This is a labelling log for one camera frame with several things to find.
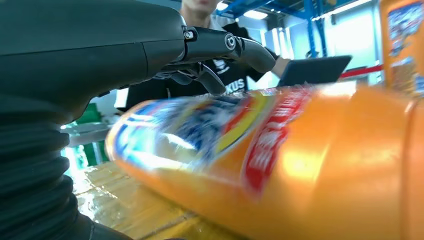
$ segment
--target ceiling light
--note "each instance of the ceiling light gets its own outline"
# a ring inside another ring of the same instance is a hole
[[[281,55],[284,59],[288,59],[288,58],[290,58],[290,56],[289,56],[289,51],[287,51],[286,39],[284,37],[284,32],[280,31],[278,33],[278,36],[279,36],[280,46],[281,46]]]
[[[247,11],[243,14],[245,17],[251,18],[251,19],[264,19],[268,16],[268,14],[260,12],[260,11],[255,11],[255,10],[250,10]]]
[[[327,13],[325,13],[325,14],[321,15],[321,16],[314,17],[314,18],[312,18],[312,21],[317,21],[317,20],[320,20],[320,19],[328,18],[328,17],[330,17],[331,15],[339,14],[339,13],[341,13],[341,12],[344,12],[344,11],[346,11],[346,10],[352,9],[352,8],[357,7],[357,6],[359,6],[359,5],[362,5],[362,4],[365,4],[365,3],[368,3],[368,2],[370,2],[370,1],[371,1],[371,0],[357,0],[357,1],[354,1],[354,2],[352,2],[352,3],[349,3],[349,4],[346,4],[346,5],[341,6],[341,7],[339,7],[339,8],[336,8],[336,9],[334,9],[333,11],[329,11],[329,12],[327,12]]]
[[[265,39],[265,30],[263,29],[260,30],[260,41],[263,47],[267,46],[267,40]]]
[[[228,4],[225,4],[225,3],[220,2],[220,3],[218,3],[218,5],[216,6],[216,10],[218,10],[218,11],[222,11],[222,10],[226,9],[227,7],[228,7]]]
[[[290,37],[290,28],[285,28],[285,35],[287,36],[287,43],[288,43],[288,53],[290,54],[290,59],[295,59],[295,53],[293,52],[293,46],[292,46],[292,38]]]
[[[272,41],[274,42],[274,53],[279,56],[281,54],[281,49],[276,28],[272,29]]]

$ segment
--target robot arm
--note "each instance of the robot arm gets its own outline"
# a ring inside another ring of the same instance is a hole
[[[212,58],[259,72],[275,65],[254,41],[187,27],[176,10],[135,0],[7,0],[0,21],[2,93],[60,105],[74,118],[91,98],[153,77],[199,81],[219,95],[224,85],[201,63]]]

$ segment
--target tablet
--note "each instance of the tablet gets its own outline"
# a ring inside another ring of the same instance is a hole
[[[336,82],[352,56],[332,56],[290,61],[277,87]]]

